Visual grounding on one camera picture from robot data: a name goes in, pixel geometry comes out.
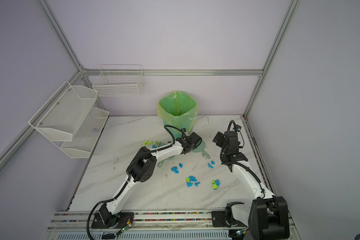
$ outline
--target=debris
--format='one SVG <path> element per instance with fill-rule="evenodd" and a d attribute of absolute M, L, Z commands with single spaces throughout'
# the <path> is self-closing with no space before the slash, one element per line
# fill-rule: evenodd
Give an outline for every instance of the debris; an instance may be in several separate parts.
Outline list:
<path fill-rule="evenodd" d="M 191 182 L 197 182 L 197 179 L 194 176 L 189 176 L 188 178 L 191 180 Z"/>
<path fill-rule="evenodd" d="M 218 179 L 217 180 L 212 180 L 212 187 L 213 187 L 214 190 L 216 190 L 219 187 L 219 185 L 220 185 L 220 182 L 219 182 Z"/>
<path fill-rule="evenodd" d="M 172 170 L 174 173 L 179 173 L 179 171 L 177 170 L 177 167 L 173 167 L 173 168 L 171 168 L 171 170 Z"/>

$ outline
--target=white wire basket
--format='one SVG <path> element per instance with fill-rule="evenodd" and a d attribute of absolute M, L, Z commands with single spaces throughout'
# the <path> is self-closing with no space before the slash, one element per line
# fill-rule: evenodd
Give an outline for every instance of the white wire basket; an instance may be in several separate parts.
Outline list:
<path fill-rule="evenodd" d="M 72 141 L 96 102 L 98 92 L 84 86 L 72 86 L 53 104 L 40 121 L 29 124 L 49 141 Z"/>
<path fill-rule="evenodd" d="M 108 116 L 108 111 L 91 108 L 72 141 L 64 142 L 60 149 L 70 158 L 89 158 Z"/>
<path fill-rule="evenodd" d="M 93 89 L 101 97 L 140 95 L 144 86 L 141 65 L 100 65 Z"/>

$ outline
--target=robotic arm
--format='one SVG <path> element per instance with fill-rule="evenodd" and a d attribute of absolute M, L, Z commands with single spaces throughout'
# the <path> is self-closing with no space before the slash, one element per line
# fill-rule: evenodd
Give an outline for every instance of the robotic arm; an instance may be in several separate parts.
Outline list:
<path fill-rule="evenodd" d="M 182 137 L 175 140 L 168 127 L 177 129 L 182 133 Z M 99 214 L 103 226 L 114 228 L 117 224 L 118 213 L 130 197 L 135 185 L 147 181 L 153 174 L 157 161 L 168 157 L 187 154 L 197 148 L 202 138 L 196 133 L 188 136 L 185 129 L 178 129 L 173 126 L 165 125 L 164 128 L 171 134 L 172 143 L 165 146 L 147 149 L 142 147 L 137 152 L 129 166 L 127 167 L 127 177 L 117 193 L 109 200 L 98 202 L 92 209 L 87 220 L 87 234 L 89 233 L 89 220 L 96 207 L 100 204 Z M 288 207 L 283 197 L 275 197 L 250 169 L 248 159 L 239 152 L 242 148 L 238 141 L 237 133 L 241 127 L 232 120 L 229 123 L 228 130 L 223 134 L 218 132 L 213 139 L 217 146 L 221 147 L 221 164 L 227 165 L 240 182 L 243 184 L 246 192 L 251 196 L 252 202 L 233 202 L 228 203 L 225 208 L 225 218 L 227 227 L 230 227 L 231 220 L 238 220 L 248 226 L 251 235 L 256 240 L 276 240 L 289 237 Z"/>

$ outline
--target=green trash can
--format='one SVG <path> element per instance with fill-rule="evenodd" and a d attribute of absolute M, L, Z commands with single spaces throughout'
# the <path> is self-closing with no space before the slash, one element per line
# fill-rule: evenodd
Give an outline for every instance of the green trash can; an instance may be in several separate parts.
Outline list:
<path fill-rule="evenodd" d="M 185 128 L 190 134 L 196 124 L 199 106 L 192 96 L 187 93 L 174 91 L 157 104 L 157 115 L 163 119 L 164 125 L 171 125 L 179 129 Z M 176 129 L 169 128 L 175 138 L 181 137 Z"/>

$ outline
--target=green dustpan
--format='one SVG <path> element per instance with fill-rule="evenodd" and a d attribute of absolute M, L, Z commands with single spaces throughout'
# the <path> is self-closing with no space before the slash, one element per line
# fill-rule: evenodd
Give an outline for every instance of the green dustpan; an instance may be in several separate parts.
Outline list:
<path fill-rule="evenodd" d="M 202 152 L 202 154 L 204 154 L 206 158 L 210 159 L 211 156 L 209 156 L 209 154 L 206 151 L 204 151 L 204 148 L 205 148 L 205 142 L 202 141 L 202 143 L 200 143 L 200 145 L 196 149 L 193 149 L 192 152 Z"/>

